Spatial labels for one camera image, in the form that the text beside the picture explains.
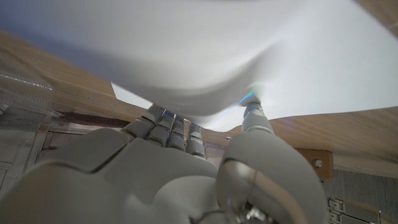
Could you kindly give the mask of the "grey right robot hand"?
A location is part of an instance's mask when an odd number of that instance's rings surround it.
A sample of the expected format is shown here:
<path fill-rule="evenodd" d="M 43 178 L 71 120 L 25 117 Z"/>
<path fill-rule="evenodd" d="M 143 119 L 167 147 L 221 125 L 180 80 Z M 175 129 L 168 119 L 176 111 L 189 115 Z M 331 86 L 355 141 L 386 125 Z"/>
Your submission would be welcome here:
<path fill-rule="evenodd" d="M 116 131 L 92 131 L 53 151 L 1 198 L 2 223 L 325 223 L 312 165 L 275 135 L 260 103 L 218 166 L 200 127 L 151 106 Z"/>

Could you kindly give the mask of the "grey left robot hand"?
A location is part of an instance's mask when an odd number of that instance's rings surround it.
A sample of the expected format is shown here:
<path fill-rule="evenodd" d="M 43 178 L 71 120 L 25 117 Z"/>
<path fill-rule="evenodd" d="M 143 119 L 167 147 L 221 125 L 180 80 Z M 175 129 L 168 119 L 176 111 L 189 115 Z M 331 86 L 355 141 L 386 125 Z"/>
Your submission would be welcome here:
<path fill-rule="evenodd" d="M 397 220 L 371 205 L 330 197 L 328 199 L 329 224 L 397 224 Z"/>

